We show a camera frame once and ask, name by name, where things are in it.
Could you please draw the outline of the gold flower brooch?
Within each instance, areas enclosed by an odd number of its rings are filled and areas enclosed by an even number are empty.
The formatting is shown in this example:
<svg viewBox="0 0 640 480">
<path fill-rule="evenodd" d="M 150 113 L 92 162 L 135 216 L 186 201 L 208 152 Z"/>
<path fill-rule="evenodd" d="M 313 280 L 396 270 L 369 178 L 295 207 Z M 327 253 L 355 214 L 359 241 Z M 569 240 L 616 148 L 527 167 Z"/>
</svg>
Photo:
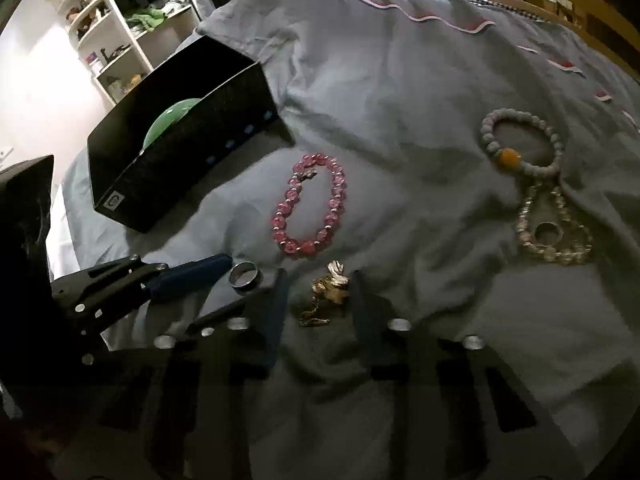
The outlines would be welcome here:
<svg viewBox="0 0 640 480">
<path fill-rule="evenodd" d="M 326 266 L 326 275 L 312 282 L 310 304 L 300 312 L 299 325 L 305 328 L 329 325 L 331 313 L 340 308 L 348 296 L 349 277 L 344 264 L 332 260 Z"/>
</svg>

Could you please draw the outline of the white shelf unit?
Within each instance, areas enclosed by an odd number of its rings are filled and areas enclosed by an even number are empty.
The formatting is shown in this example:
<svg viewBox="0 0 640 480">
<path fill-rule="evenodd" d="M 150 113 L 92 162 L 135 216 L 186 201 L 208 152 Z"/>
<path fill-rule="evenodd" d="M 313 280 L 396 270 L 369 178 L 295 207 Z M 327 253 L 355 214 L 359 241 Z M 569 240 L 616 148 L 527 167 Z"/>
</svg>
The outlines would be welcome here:
<svg viewBox="0 0 640 480">
<path fill-rule="evenodd" d="M 194 0 L 46 0 L 103 99 L 115 106 L 200 21 Z"/>
</svg>

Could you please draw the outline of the black jewelry box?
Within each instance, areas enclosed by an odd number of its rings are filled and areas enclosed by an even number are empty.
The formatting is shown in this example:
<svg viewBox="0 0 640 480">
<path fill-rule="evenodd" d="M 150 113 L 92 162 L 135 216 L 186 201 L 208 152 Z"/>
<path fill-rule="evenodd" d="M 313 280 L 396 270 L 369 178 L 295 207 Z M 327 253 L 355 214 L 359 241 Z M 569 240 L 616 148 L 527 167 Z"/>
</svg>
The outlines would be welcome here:
<svg viewBox="0 0 640 480">
<path fill-rule="evenodd" d="M 143 151 L 154 120 L 192 98 L 200 102 Z M 258 159 L 294 139 L 262 64 L 213 38 L 198 38 L 143 78 L 89 134 L 93 209 L 149 232 L 247 143 L 250 158 Z"/>
</svg>

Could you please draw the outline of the green jade bangle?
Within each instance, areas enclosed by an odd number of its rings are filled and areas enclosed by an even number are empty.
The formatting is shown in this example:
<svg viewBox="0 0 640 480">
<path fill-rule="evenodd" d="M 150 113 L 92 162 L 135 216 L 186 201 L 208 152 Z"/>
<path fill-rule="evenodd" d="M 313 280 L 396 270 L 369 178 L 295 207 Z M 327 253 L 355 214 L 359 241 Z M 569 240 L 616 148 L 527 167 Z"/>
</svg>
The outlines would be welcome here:
<svg viewBox="0 0 640 480">
<path fill-rule="evenodd" d="M 172 104 L 158 116 L 146 133 L 142 150 L 145 151 L 166 129 L 178 122 L 183 116 L 200 102 L 198 98 L 186 99 Z"/>
</svg>

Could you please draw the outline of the grey bead bracelet orange bead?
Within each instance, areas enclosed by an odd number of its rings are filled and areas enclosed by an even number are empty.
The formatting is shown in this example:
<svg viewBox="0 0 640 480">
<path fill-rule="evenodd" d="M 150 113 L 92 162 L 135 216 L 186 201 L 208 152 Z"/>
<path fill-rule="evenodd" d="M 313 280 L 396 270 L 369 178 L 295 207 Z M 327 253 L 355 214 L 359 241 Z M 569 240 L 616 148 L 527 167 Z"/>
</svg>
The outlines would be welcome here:
<svg viewBox="0 0 640 480">
<path fill-rule="evenodd" d="M 564 144 L 540 117 L 513 108 L 489 112 L 480 123 L 480 145 L 504 171 L 537 180 L 560 174 Z"/>
</svg>

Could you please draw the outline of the checkered bed sheet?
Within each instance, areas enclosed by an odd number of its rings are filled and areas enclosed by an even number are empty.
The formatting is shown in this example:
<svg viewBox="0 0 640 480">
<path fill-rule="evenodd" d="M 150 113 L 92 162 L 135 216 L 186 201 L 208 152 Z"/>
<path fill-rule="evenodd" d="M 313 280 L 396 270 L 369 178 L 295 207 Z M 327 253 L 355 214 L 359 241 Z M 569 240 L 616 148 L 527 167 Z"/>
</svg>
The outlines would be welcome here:
<svg viewBox="0 0 640 480">
<path fill-rule="evenodd" d="M 544 9 L 536 8 L 532 4 L 527 2 L 521 2 L 518 0 L 466 0 L 474 6 L 481 6 L 482 8 L 495 8 L 502 9 L 513 14 L 521 15 L 523 18 L 536 22 L 551 23 L 553 18 L 548 18 Z"/>
</svg>

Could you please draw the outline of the grey duvet with red trim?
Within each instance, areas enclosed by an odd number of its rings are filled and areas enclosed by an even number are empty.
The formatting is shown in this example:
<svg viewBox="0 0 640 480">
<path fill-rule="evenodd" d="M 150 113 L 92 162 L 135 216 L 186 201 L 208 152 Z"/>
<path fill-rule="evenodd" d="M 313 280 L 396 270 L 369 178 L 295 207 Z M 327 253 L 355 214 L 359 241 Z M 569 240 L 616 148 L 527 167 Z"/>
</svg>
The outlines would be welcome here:
<svg viewBox="0 0 640 480">
<path fill-rule="evenodd" d="M 639 474 L 639 83 L 574 32 L 466 0 L 231 0 L 213 38 L 262 64 L 294 143 L 244 144 L 146 233 L 94 211 L 85 148 L 54 222 L 78 266 L 216 254 L 213 287 L 152 300 L 85 360 L 105 401 L 63 476 L 634 479 Z M 533 113 L 560 174 L 504 171 L 492 110 Z M 349 296 L 302 327 L 337 260 L 437 340 L 437 382 L 363 366 Z M 208 382 L 189 326 L 288 274 L 268 378 Z"/>
</svg>

